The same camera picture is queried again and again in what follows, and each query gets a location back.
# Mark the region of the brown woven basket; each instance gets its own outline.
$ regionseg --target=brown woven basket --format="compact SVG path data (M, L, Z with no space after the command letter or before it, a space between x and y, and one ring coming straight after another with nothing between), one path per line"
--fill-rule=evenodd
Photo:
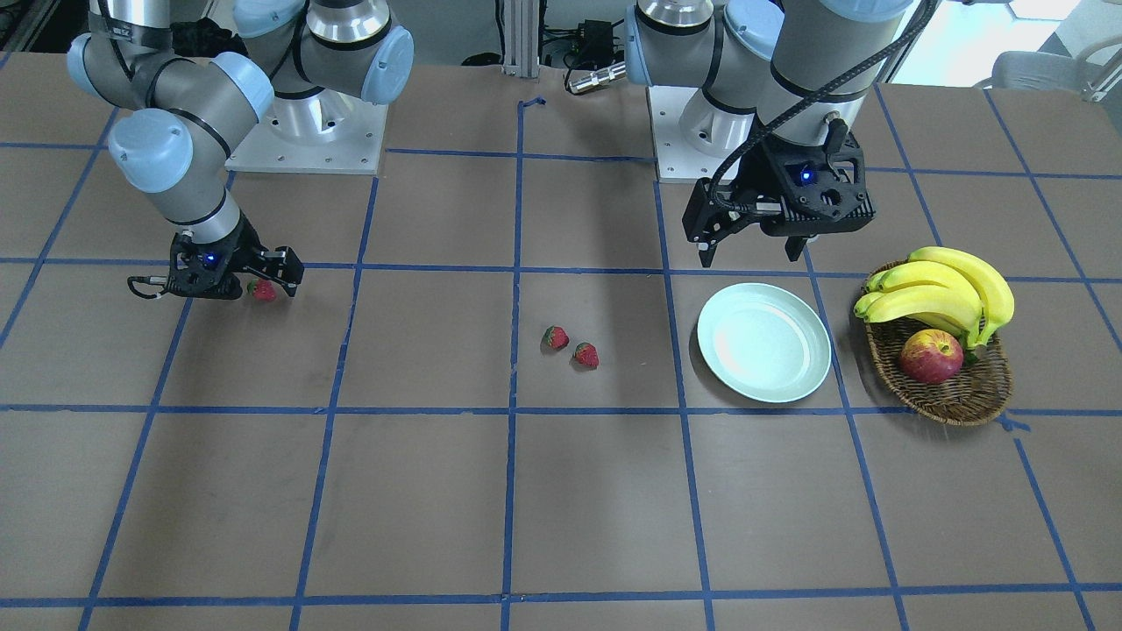
M874 269L870 276L902 263L889 263ZM867 293L865 283L862 283L861 293ZM908 338L927 328L927 324L911 318L879 324L865 323L873 364L889 390L912 410L940 423L980 426L996 419L1013 394L1009 357L997 336L990 338L985 347L976 349L978 360L975 364L964 365L958 374L942 383L925 384L905 375L900 369L899 358Z

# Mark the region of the apple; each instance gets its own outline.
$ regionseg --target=apple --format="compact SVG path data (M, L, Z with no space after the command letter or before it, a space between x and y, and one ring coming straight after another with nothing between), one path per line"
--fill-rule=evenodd
M963 346L955 336L939 329L923 329L904 342L900 368L922 383L942 383L963 367Z

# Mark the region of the white mounting plate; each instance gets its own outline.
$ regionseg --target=white mounting plate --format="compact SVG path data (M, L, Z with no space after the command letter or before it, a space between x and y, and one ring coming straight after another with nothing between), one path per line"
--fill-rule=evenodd
M684 182L692 184L699 177L709 177L717 171L723 157L714 157L695 149L682 136L678 121L686 103L697 92L697 88L652 85L647 89L651 107L651 131L654 134L654 153L659 159L660 182ZM732 182L736 176L734 164L721 182Z
M377 175L388 106L355 100L359 107L320 145L297 145L261 122L233 150L226 167L252 173L335 173Z

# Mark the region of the fruit basket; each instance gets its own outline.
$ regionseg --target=fruit basket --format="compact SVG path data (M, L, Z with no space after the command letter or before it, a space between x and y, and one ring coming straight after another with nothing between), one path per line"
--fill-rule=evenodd
M873 274L904 263L889 263ZM950 426L980 426L997 418L1013 393L1013 375L1009 357L997 335L985 347L977 348L978 360L964 365L955 376L939 384L925 384L900 369L900 350L913 333L927 324L900 318L883 323L865 323L865 336L873 354L876 372L905 405L923 417Z

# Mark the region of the blue joint cap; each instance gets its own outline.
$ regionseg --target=blue joint cap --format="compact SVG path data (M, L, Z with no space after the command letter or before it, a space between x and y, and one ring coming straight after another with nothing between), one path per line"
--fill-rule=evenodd
M413 71L413 34L403 26L395 26L380 46L366 72L359 98L369 103L388 106L405 89Z
M303 0L236 0L233 24L241 37L260 37L288 24L303 8Z
M883 22L899 17L912 0L818 0L824 7L847 20Z
M221 68L238 86L238 90L241 90L246 100L254 108L258 122L260 122L261 117L273 104L274 97L273 82L269 81L265 71L249 58L229 51L219 53L211 63Z
M646 70L646 60L643 57L643 40L638 37L638 20L635 18L637 9L632 6L624 13L624 60L627 61L627 79L632 83L640 85L654 85L651 81L651 73Z
M90 81L90 73L85 72L85 46L90 43L90 37L89 33L83 33L71 42L70 51L66 52L66 72L83 92L100 99L101 94Z
M175 115L149 108L113 126L109 153L129 184L145 193L163 193L187 173L194 144Z
M775 54L783 11L769 0L729 0L725 21L736 39L756 56L771 61Z

